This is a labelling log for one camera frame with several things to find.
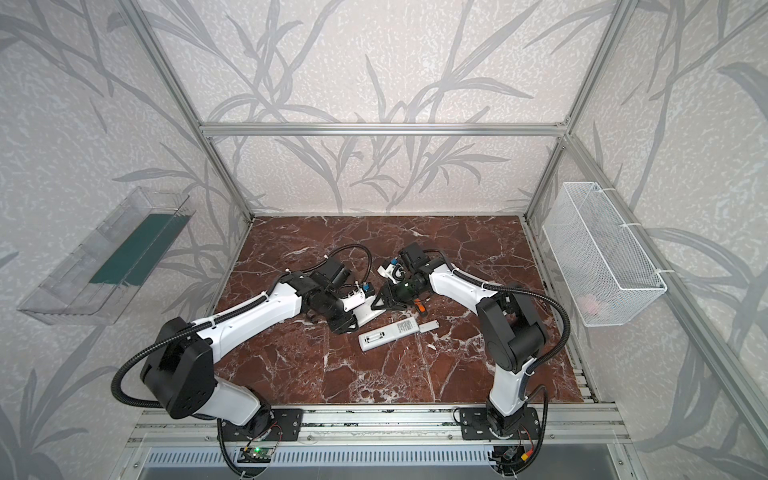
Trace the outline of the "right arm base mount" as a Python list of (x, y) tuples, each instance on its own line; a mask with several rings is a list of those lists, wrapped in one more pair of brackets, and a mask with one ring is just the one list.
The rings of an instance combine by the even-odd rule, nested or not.
[(489, 407), (460, 407), (453, 416), (463, 440), (537, 440), (543, 425), (538, 411), (527, 404), (510, 416)]

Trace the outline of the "orange handled screwdriver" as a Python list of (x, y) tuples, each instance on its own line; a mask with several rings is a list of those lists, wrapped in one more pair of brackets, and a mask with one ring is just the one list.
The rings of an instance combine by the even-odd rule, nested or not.
[(415, 299), (414, 300), (414, 305), (415, 305), (416, 309), (418, 310), (420, 316), (425, 317), (425, 316), (428, 315), (426, 307), (423, 305), (423, 303), (420, 300)]

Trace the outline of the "white battery cover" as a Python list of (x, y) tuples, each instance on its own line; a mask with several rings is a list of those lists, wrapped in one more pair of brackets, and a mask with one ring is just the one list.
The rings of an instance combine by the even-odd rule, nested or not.
[(419, 332), (420, 333), (426, 333), (433, 330), (436, 330), (439, 327), (438, 321), (430, 321), (424, 324), (419, 325)]

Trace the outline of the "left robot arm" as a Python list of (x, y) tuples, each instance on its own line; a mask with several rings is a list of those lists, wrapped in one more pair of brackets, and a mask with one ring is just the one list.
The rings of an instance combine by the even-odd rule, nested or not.
[(218, 378), (216, 364), (301, 313), (320, 315), (338, 333), (355, 330), (375, 293), (368, 281), (347, 285), (349, 276), (342, 262), (329, 257), (311, 272), (280, 275), (268, 290), (219, 314), (167, 321), (152, 345), (115, 372), (113, 397), (128, 406), (163, 409), (174, 419), (204, 416), (246, 426), (268, 416), (268, 406), (256, 393)]

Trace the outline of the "long white remote control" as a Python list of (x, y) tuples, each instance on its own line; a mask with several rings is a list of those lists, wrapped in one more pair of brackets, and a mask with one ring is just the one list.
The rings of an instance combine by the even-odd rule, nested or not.
[(412, 335), (418, 331), (419, 325), (416, 320), (411, 317), (372, 330), (370, 332), (363, 333), (358, 337), (358, 342), (361, 350), (366, 352), (373, 348), (377, 348), (395, 340)]

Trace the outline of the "short white remote control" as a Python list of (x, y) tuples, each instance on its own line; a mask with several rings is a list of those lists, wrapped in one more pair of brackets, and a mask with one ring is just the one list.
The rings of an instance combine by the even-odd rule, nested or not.
[(358, 328), (364, 327), (384, 313), (384, 310), (373, 309), (369, 304), (362, 304), (353, 310), (355, 323)]

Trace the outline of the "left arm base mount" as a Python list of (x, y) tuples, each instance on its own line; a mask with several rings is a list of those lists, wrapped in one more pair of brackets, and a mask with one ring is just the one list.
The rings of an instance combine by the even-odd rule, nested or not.
[(258, 416), (245, 426), (221, 421), (222, 427), (217, 437), (224, 442), (294, 442), (298, 440), (303, 416), (304, 410), (300, 408), (276, 408), (268, 415)]

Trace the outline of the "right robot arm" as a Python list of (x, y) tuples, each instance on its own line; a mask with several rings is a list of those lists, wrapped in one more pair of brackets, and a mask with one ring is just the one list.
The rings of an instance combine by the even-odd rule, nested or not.
[[(375, 305), (385, 310), (415, 307), (430, 293), (447, 297), (475, 314), (487, 353), (495, 364), (494, 384), (486, 404), (497, 431), (517, 421), (528, 403), (526, 388), (535, 371), (556, 357), (571, 335), (570, 317), (553, 298), (519, 286), (502, 285), (473, 276), (453, 265), (440, 250), (412, 243), (399, 256), (382, 263), (386, 279)], [(562, 322), (557, 343), (544, 351), (548, 329), (534, 302), (548, 304)]]

